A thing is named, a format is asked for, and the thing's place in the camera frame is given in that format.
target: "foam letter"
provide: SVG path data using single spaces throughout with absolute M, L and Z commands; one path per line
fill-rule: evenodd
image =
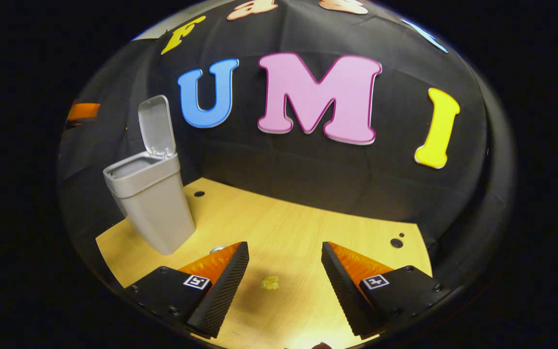
M 287 133 L 292 119 L 285 113 L 290 103 L 305 133 L 312 133 L 322 115 L 335 102 L 324 134 L 335 141 L 367 145 L 376 139 L 370 127 L 374 78 L 382 71 L 379 62 L 360 56 L 341 56 L 321 82 L 294 53 L 273 53 L 259 61 L 266 69 L 266 111 L 257 127 L 266 133 Z
M 417 33 L 419 33 L 422 37 L 425 38 L 425 40 L 428 40 L 430 42 L 430 44 L 438 47 L 438 49 L 440 49 L 441 51 L 443 51 L 444 53 L 449 53 L 449 51 L 447 51 L 447 49 L 445 47 L 442 47 L 438 42 L 436 42 L 436 39 L 434 39 L 433 36 L 431 36 L 429 33 L 427 33 L 426 31 L 424 31 L 423 29 L 417 27 L 416 24 L 412 24 L 409 21 L 403 19 L 402 22 L 408 24 L 410 27 L 412 27 L 412 29 L 415 29 L 417 31 Z
M 460 106 L 453 97 L 440 89 L 430 88 L 428 95 L 434 103 L 434 113 L 425 144 L 419 146 L 415 152 L 415 161 L 439 169 L 447 163 L 447 146 Z
M 245 2 L 234 8 L 234 12 L 228 15 L 228 20 L 242 18 L 252 13 L 265 13 L 275 8 L 277 8 L 275 0 L 253 0 Z
M 202 20 L 204 19 L 206 19 L 206 16 L 201 16 L 197 19 L 192 20 L 191 22 L 188 22 L 186 25 L 181 26 L 180 28 L 174 30 L 173 34 L 171 35 L 171 39 L 167 43 L 167 46 L 165 46 L 163 51 L 161 51 L 161 55 L 164 55 L 170 49 L 178 46 L 182 42 L 180 41 L 180 38 L 187 36 L 188 33 L 190 33 L 195 27 L 195 23 L 202 22 Z
M 357 0 L 321 0 L 318 3 L 325 9 L 343 11 L 345 13 L 366 14 L 367 9 Z
M 210 66 L 215 75 L 215 106 L 207 111 L 197 104 L 197 80 L 202 76 L 201 69 L 184 73 L 178 79 L 180 104 L 186 122 L 198 128 L 215 127 L 224 122 L 232 110 L 232 71 L 238 67 L 238 60 L 231 58 Z

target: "screw hole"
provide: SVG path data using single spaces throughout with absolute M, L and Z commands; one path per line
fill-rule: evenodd
M 401 248 L 403 246 L 403 242 L 398 238 L 392 238 L 391 245 L 395 248 Z

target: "trash can lid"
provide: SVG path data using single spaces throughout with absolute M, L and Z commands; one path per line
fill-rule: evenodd
M 175 139 L 171 128 L 169 102 L 164 95 L 141 102 L 139 105 L 141 137 L 148 153 L 157 157 L 172 157 L 175 154 Z

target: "letter u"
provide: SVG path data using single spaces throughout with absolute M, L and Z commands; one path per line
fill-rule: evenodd
M 232 110 L 232 71 L 238 67 L 238 60 L 231 58 L 210 66 L 215 75 L 215 106 L 208 110 L 200 109 L 197 103 L 197 80 L 202 76 L 201 69 L 184 73 L 178 78 L 180 86 L 180 105 L 186 122 L 198 128 L 215 127 L 226 121 Z

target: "orange object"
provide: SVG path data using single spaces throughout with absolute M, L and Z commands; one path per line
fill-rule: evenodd
M 321 0 L 318 3 L 322 8 L 346 13 L 366 14 L 367 9 L 357 0 Z
M 98 114 L 98 103 L 75 103 L 68 113 L 68 121 L 92 119 Z
M 228 14 L 228 20 L 242 18 L 252 13 L 265 13 L 276 8 L 275 0 L 253 0 L 236 6 L 234 12 Z
M 187 274 L 193 274 L 201 276 L 202 278 L 208 278 L 214 286 L 219 279 L 219 276 L 223 274 L 225 267 L 228 265 L 232 256 L 240 246 L 240 242 L 234 245 L 223 248 L 214 252 L 214 254 L 209 254 L 203 258 L 200 258 L 193 263 L 185 265 L 184 267 L 178 269 L 181 272 L 186 272 Z
M 385 272 L 393 270 L 393 268 L 387 267 L 383 263 L 374 261 L 362 254 L 357 254 L 357 252 L 337 245 L 336 243 L 329 241 L 328 244 L 333 248 L 333 252 L 335 252 L 339 262 L 341 262 L 341 266 L 348 273 L 350 280 L 352 280 L 359 291 L 361 291 L 361 288 L 358 284 L 361 280 L 378 274 L 385 274 Z

